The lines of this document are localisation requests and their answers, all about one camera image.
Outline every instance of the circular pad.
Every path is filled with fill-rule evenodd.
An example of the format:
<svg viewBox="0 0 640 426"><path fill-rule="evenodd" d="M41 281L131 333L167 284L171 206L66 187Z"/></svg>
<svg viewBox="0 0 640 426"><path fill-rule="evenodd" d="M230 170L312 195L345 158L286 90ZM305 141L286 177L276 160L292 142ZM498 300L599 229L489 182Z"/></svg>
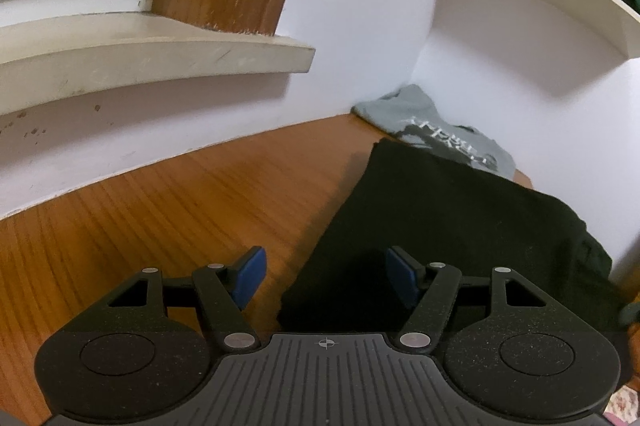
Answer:
<svg viewBox="0 0 640 426"><path fill-rule="evenodd" d="M555 376L574 362L574 350L549 334L519 334L502 342L500 357L508 366L529 376Z"/></svg>
<svg viewBox="0 0 640 426"><path fill-rule="evenodd" d="M107 334L88 342L82 364L103 376L125 376L142 370L156 355L154 344L136 334Z"/></svg>

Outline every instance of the blue gripper pad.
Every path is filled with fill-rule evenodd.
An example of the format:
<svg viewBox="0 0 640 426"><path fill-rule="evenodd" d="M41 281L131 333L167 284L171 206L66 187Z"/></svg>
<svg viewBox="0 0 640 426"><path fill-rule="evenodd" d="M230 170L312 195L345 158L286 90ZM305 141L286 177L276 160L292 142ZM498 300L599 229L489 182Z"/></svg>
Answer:
<svg viewBox="0 0 640 426"><path fill-rule="evenodd" d="M242 257L236 269L236 286L230 294L238 308L243 310L249 305L251 298L254 297L267 275L266 251L262 247L253 247L247 255Z"/></svg>
<svg viewBox="0 0 640 426"><path fill-rule="evenodd" d="M408 309L414 309L422 297L415 270L391 248L386 250L385 267L386 277L402 305Z"/></svg>

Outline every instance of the black cloth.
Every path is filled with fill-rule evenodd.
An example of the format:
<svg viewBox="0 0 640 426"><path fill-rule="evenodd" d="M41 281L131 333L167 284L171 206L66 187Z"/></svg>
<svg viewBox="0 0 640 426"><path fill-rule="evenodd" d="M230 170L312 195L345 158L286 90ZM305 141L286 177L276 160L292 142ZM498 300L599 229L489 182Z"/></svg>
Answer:
<svg viewBox="0 0 640 426"><path fill-rule="evenodd" d="M388 139L374 145L363 177L283 295L282 327L398 331L410 312L386 279L390 246L465 276L511 267L604 332L628 364L617 324L623 300L607 280L611 259L569 206Z"/></svg>

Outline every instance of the wooden floor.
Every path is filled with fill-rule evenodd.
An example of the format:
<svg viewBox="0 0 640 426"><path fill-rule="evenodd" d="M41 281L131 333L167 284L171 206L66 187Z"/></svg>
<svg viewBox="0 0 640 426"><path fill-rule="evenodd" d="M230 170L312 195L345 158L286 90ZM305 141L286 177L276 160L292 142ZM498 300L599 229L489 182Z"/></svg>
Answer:
<svg viewBox="0 0 640 426"><path fill-rule="evenodd" d="M264 246L269 271L245 311L276 330L282 292L382 133L354 116L211 146L100 181L0 221L0 409L49 411L33 376L46 338L143 267L185 276Z"/></svg>

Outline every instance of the crosshair marking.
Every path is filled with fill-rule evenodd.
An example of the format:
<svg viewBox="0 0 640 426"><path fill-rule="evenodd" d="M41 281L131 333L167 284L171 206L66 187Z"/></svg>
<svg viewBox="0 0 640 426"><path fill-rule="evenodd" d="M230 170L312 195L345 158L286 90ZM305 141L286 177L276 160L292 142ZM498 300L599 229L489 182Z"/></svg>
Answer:
<svg viewBox="0 0 640 426"><path fill-rule="evenodd" d="M331 348L334 345L337 345L338 343L336 343L334 340L330 340L329 338L325 338L324 340L320 340L316 344L322 346L324 350L328 350L329 348Z"/></svg>

